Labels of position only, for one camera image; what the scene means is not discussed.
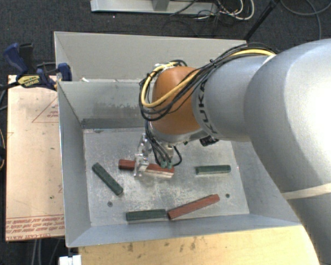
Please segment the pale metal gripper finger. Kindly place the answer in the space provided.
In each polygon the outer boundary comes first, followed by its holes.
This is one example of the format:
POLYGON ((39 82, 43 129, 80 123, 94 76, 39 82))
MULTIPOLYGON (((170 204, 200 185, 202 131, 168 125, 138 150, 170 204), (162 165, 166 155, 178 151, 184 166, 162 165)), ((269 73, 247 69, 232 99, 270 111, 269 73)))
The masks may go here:
POLYGON ((137 151, 135 158, 137 161, 149 161, 149 155, 152 151, 152 147, 146 133, 143 133, 137 145, 137 151))
POLYGON ((147 167, 149 166, 149 161, 135 161, 134 165, 134 177, 140 177, 146 171, 147 167))

